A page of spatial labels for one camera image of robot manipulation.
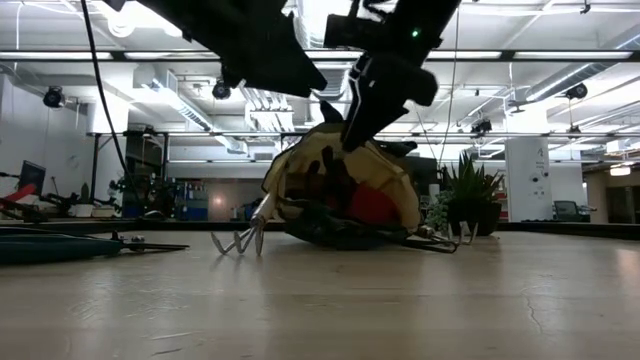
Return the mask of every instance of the teal object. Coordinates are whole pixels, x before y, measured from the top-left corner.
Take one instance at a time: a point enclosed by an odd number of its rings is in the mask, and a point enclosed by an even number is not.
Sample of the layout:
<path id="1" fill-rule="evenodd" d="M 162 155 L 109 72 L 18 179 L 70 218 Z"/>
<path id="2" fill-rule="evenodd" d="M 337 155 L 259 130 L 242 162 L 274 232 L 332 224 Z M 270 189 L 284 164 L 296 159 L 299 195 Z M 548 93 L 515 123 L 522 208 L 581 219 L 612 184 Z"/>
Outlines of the teal object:
<path id="1" fill-rule="evenodd" d="M 60 234 L 13 234 L 0 236 L 0 264 L 34 264 L 72 261 L 96 256 L 115 256 L 120 241 Z"/>
<path id="2" fill-rule="evenodd" d="M 38 264 L 116 256 L 123 249 L 177 251 L 187 245 L 125 242 L 117 233 L 111 239 L 68 235 L 25 228 L 0 228 L 0 265 Z"/>

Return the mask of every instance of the computer monitor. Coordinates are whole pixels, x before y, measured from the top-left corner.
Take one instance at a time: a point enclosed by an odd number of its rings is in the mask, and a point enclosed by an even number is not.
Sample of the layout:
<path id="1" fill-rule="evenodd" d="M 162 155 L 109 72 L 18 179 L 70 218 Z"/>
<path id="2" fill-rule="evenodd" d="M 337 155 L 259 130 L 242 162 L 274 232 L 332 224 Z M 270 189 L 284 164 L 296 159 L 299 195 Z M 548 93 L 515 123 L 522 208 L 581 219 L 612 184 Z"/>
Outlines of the computer monitor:
<path id="1" fill-rule="evenodd" d="M 42 166 L 25 160 L 22 163 L 22 170 L 20 171 L 20 182 L 18 183 L 18 187 L 23 188 L 27 185 L 33 185 L 36 187 L 36 191 L 33 193 L 33 195 L 41 196 L 46 172 L 46 169 Z"/>

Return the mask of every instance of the spotlight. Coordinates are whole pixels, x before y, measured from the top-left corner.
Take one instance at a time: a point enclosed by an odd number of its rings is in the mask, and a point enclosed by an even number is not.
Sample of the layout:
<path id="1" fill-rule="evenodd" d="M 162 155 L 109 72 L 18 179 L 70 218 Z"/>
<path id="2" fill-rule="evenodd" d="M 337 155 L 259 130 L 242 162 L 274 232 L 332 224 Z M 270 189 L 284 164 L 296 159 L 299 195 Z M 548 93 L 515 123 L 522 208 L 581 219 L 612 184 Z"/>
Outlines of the spotlight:
<path id="1" fill-rule="evenodd" d="M 583 83 L 580 83 L 572 87 L 571 89 L 567 90 L 564 96 L 567 97 L 569 100 L 584 99 L 588 93 L 589 93 L 589 89 L 587 89 L 587 86 Z"/>
<path id="2" fill-rule="evenodd" d="M 49 86 L 49 90 L 44 94 L 42 102 L 48 108 L 60 109 L 67 103 L 67 99 L 62 93 L 62 87 Z"/>
<path id="3" fill-rule="evenodd" d="M 567 130 L 567 132 L 569 134 L 581 134 L 582 130 L 580 130 L 580 126 L 578 125 L 571 125 L 571 127 L 569 128 L 569 130 Z M 569 139 L 574 140 L 577 139 L 578 136 L 569 136 Z"/>
<path id="4" fill-rule="evenodd" d="M 476 134 L 484 134 L 493 130 L 493 126 L 491 126 L 491 120 L 482 119 L 480 122 L 473 127 L 471 127 L 471 132 Z"/>
<path id="5" fill-rule="evenodd" d="M 216 81 L 213 86 L 213 97 L 218 100 L 226 100 L 231 97 L 231 88 L 225 85 L 223 80 Z"/>

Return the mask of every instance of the green plant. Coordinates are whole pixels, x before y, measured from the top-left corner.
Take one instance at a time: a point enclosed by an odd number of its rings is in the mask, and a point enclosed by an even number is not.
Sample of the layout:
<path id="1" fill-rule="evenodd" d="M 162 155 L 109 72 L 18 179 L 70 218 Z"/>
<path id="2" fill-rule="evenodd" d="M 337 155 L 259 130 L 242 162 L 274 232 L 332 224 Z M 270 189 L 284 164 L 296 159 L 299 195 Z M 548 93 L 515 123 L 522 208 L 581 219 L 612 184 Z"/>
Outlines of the green plant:
<path id="1" fill-rule="evenodd" d="M 458 160 L 458 172 L 452 169 L 453 176 L 449 177 L 450 190 L 455 200 L 494 202 L 497 198 L 495 191 L 500 186 L 504 175 L 485 174 L 484 165 L 474 169 L 473 160 L 465 151 Z"/>
<path id="2" fill-rule="evenodd" d="M 449 227 L 448 211 L 449 202 L 453 197 L 451 191 L 442 191 L 436 195 L 436 201 L 427 206 L 427 218 L 425 223 L 436 231 L 444 231 Z"/>
<path id="3" fill-rule="evenodd" d="M 91 204 L 91 199 L 89 198 L 89 185 L 87 183 L 82 184 L 80 188 L 80 204 Z"/>

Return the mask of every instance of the pillar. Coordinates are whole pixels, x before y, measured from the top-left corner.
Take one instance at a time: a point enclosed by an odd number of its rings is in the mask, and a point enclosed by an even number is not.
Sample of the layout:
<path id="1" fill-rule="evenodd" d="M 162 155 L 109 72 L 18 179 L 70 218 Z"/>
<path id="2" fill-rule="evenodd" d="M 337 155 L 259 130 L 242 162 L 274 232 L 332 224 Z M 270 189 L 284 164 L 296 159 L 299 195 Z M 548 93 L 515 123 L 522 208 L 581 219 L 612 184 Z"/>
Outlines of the pillar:
<path id="1" fill-rule="evenodd" d="M 109 114 L 117 133 L 127 130 L 129 120 L 129 106 L 126 101 L 107 95 Z M 95 197 L 100 200 L 109 199 L 109 182 L 118 181 L 124 175 L 124 169 L 120 164 L 115 142 L 111 139 L 111 131 L 101 103 L 89 104 L 88 107 L 89 132 L 103 133 L 100 138 L 98 151 L 98 163 L 96 172 Z M 118 143 L 123 157 L 126 157 L 127 139 L 119 136 Z"/>
<path id="2" fill-rule="evenodd" d="M 587 203 L 595 208 L 591 212 L 591 223 L 608 224 L 609 213 L 607 209 L 607 180 L 609 174 L 606 171 L 589 173 L 585 176 L 587 184 Z"/>
<path id="3" fill-rule="evenodd" d="M 538 104 L 505 118 L 507 132 L 548 132 L 546 109 Z M 543 137 L 514 137 L 505 142 L 509 221 L 551 220 L 553 200 L 549 142 Z"/>

